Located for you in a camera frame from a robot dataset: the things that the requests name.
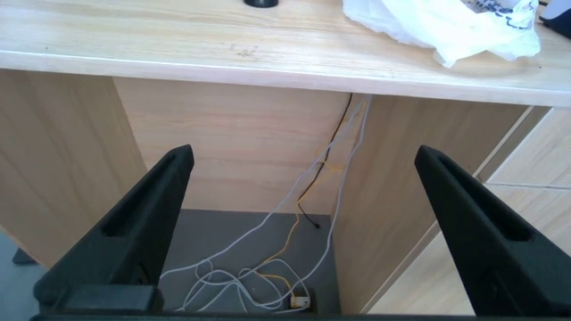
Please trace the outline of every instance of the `wooden panel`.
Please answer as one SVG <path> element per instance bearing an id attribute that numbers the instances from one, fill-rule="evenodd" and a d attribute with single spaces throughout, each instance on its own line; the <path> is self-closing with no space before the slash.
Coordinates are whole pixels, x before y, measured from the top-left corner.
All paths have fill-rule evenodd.
<path id="1" fill-rule="evenodd" d="M 570 188 L 571 111 L 551 110 L 490 182 Z"/>
<path id="2" fill-rule="evenodd" d="M 474 171 L 524 110 L 513 105 L 375 97 L 335 227 L 343 313 L 358 313 L 369 301 L 376 302 L 388 289 L 383 287 L 385 281 L 434 223 L 413 163 L 418 147 L 438 148 Z"/>
<path id="3" fill-rule="evenodd" d="M 569 107 L 571 42 L 448 70 L 343 14 L 341 0 L 0 0 L 0 68 Z"/>
<path id="4" fill-rule="evenodd" d="M 571 191 L 487 187 L 571 255 Z M 442 233 L 369 313 L 474 314 Z"/>
<path id="5" fill-rule="evenodd" d="M 0 70 L 0 225 L 52 266 L 145 173 L 111 78 Z"/>
<path id="6" fill-rule="evenodd" d="M 529 106 L 510 131 L 500 140 L 480 168 L 474 173 L 480 182 L 487 182 L 501 164 L 516 150 L 527 135 L 550 111 L 549 107 Z"/>
<path id="7" fill-rule="evenodd" d="M 184 208 L 270 211 L 331 139 L 348 94 L 256 86 L 116 78 L 135 138 L 151 167 L 168 149 L 191 144 L 195 165 Z M 358 105 L 355 95 L 351 110 Z M 359 119 L 331 152 L 343 165 Z M 293 212 L 307 186 L 279 209 Z M 329 214 L 340 174 L 316 186 L 303 202 L 309 213 Z"/>

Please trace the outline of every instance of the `gray floor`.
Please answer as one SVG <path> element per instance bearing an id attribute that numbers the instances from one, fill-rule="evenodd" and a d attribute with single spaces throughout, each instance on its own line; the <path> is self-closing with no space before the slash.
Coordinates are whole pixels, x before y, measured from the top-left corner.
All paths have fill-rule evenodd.
<path id="1" fill-rule="evenodd" d="M 237 237 L 257 225 L 265 214 L 235 213 L 203 210 L 183 210 L 178 218 L 177 228 L 165 261 L 165 270 L 193 264 L 228 246 Z M 327 232 L 330 227 L 328 216 L 311 216 L 321 224 L 315 229 L 302 218 L 287 251 L 280 256 L 290 263 L 300 275 L 305 276 L 316 264 L 325 250 Z M 269 255 L 280 250 L 295 221 L 291 214 L 276 214 L 267 225 L 250 235 L 226 255 L 213 261 L 216 268 L 236 273 L 243 267 L 259 264 Z M 15 266 L 12 256 L 17 246 L 0 233 L 0 316 L 4 320 L 23 321 L 37 314 L 37 302 L 32 295 L 34 283 L 46 272 L 38 265 Z M 285 267 L 268 266 L 264 273 L 286 277 L 292 283 L 294 278 Z M 159 287 L 165 297 L 165 309 L 180 306 L 187 291 L 195 281 L 194 272 L 181 272 L 165 277 Z M 254 278 L 244 280 L 251 287 L 256 300 L 274 300 L 276 294 L 263 281 Z M 278 288 L 286 292 L 286 286 L 276 281 Z M 306 284 L 316 293 L 319 313 L 340 312 L 339 293 L 335 272 L 335 260 L 329 252 L 323 264 Z M 201 307 L 219 291 L 205 288 L 199 299 L 188 307 L 193 311 Z M 252 312 L 263 312 L 247 304 Z M 236 289 L 225 292 L 208 311 L 241 312 Z"/>
<path id="2" fill-rule="evenodd" d="M 12 256 L 17 249 L 12 240 L 0 233 L 0 316 L 3 320 L 23 321 L 37 314 L 32 289 L 46 272 L 39 265 L 14 265 Z"/>
<path id="3" fill-rule="evenodd" d="M 236 238 L 259 224 L 266 214 L 235 213 L 219 211 L 184 210 L 177 222 L 177 228 L 170 244 L 169 255 L 165 261 L 164 270 L 181 268 L 192 265 L 200 259 L 209 257 L 232 243 Z M 287 251 L 280 256 L 301 276 L 305 276 L 317 263 L 326 246 L 327 232 L 330 227 L 329 216 L 311 216 L 320 225 L 316 229 L 305 218 L 296 228 Z M 225 255 L 213 260 L 215 268 L 223 268 L 234 274 L 241 268 L 255 267 L 268 256 L 279 251 L 287 238 L 287 234 L 295 221 L 291 214 L 275 214 L 266 225 L 237 244 Z M 335 272 L 335 259 L 329 252 L 318 270 L 306 281 L 306 285 L 316 293 L 318 313 L 337 314 L 339 308 L 339 292 Z M 208 271 L 203 266 L 201 274 Z M 285 276 L 290 283 L 294 277 L 281 265 L 268 266 L 263 273 Z M 188 290 L 196 281 L 194 271 L 179 272 L 165 276 L 159 287 L 165 297 L 165 309 L 176 309 L 182 304 Z M 245 280 L 246 286 L 255 293 L 258 301 L 274 300 L 277 296 L 274 290 L 255 276 Z M 282 292 L 286 285 L 275 282 Z M 212 299 L 220 288 L 210 286 L 205 288 L 187 311 L 195 311 Z M 249 311 L 263 312 L 265 310 L 246 304 Z M 207 311 L 241 312 L 235 287 L 228 289 Z"/>

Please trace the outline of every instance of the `plastic bag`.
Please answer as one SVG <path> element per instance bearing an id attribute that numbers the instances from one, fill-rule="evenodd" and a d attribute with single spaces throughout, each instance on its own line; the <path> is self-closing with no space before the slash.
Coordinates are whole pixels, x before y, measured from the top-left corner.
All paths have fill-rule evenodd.
<path id="1" fill-rule="evenodd" d="M 343 0 L 353 21 L 407 45 L 435 48 L 450 68 L 490 51 L 513 61 L 541 50 L 534 30 L 538 0 Z"/>

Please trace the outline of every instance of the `desk side panel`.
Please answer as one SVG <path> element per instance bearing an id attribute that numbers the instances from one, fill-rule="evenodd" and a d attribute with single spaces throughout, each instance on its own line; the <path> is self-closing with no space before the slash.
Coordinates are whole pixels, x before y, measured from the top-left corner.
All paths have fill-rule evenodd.
<path id="1" fill-rule="evenodd" d="M 39 263 L 145 172 L 111 78 L 0 70 L 0 225 Z"/>
<path id="2" fill-rule="evenodd" d="M 335 226 L 343 313 L 370 309 L 370 302 L 406 269 L 402 262 L 409 253 L 408 264 L 438 232 L 430 228 L 434 213 L 414 167 L 419 146 L 437 148 L 475 172 L 525 110 L 496 103 L 374 97 Z"/>

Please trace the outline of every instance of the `yellow cable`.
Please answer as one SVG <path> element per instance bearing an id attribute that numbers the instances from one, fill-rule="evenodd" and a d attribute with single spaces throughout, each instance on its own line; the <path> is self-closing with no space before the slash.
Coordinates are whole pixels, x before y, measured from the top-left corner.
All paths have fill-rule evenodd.
<path id="1" fill-rule="evenodd" d="M 311 188 L 313 188 L 314 186 L 319 185 L 319 183 L 320 183 L 321 181 L 323 181 L 324 178 L 327 176 L 327 173 L 328 173 L 328 172 L 326 172 L 326 173 L 324 173 L 324 175 L 318 177 L 318 179 L 317 179 L 317 180 L 315 181 L 315 183 L 311 186 Z M 307 196 L 307 194 L 309 193 L 309 191 L 311 190 L 311 188 L 307 191 L 307 193 L 306 193 L 304 196 L 302 196 L 302 197 L 299 199 L 299 201 L 297 201 L 296 204 L 299 204 L 301 201 L 303 201 L 303 199 L 305 198 L 305 196 Z M 295 228 L 296 228 L 296 227 L 299 225 L 299 223 L 300 223 L 300 213 L 297 211 L 297 209 L 295 209 L 294 213 L 295 213 L 295 223 L 294 223 L 294 225 L 292 226 L 292 228 L 289 230 L 289 234 L 287 235 L 287 239 L 285 240 L 284 248 L 282 248 L 282 249 L 281 249 L 280 251 L 278 251 L 276 254 L 274 254 L 274 255 L 270 256 L 269 258 L 265 259 L 265 260 L 262 262 L 262 264 L 268 262 L 268 261 L 271 260 L 271 259 L 274 259 L 276 256 L 278 256 L 278 255 L 280 255 L 281 253 L 283 253 L 283 252 L 287 249 L 287 247 L 289 246 L 289 241 L 290 241 L 291 238 L 292 238 L 292 234 L 294 233 Z M 263 275 L 263 274 L 260 274 L 260 273 L 258 273 L 258 272 L 256 272 L 256 273 L 257 273 L 259 276 L 273 277 L 273 278 L 277 278 L 277 279 L 283 280 L 283 281 L 285 282 L 285 284 L 287 285 L 288 290 L 290 290 L 290 291 L 292 290 L 292 286 L 291 286 L 291 285 L 289 284 L 289 282 L 287 282 L 287 280 L 286 280 L 284 277 L 282 277 L 282 276 Z M 294 294 L 293 291 L 292 291 L 292 298 L 294 299 L 293 308 L 296 308 L 296 306 L 295 306 L 295 294 Z"/>
<path id="2" fill-rule="evenodd" d="M 266 275 L 266 274 L 260 274 L 260 273 L 258 273 L 258 272 L 256 272 L 256 273 L 258 274 L 258 276 L 266 276 L 266 277 L 273 277 L 273 278 L 276 278 L 276 279 L 280 279 L 280 280 L 282 280 L 282 281 L 285 282 L 285 285 L 287 285 L 287 290 L 289 290 L 289 291 L 292 290 L 292 286 L 289 284 L 289 282 L 287 281 L 287 279 L 286 279 L 285 277 L 283 277 L 283 276 Z M 295 307 L 295 294 L 294 294 L 293 291 L 292 291 L 292 298 L 294 299 L 294 308 L 296 308 L 296 307 Z"/>

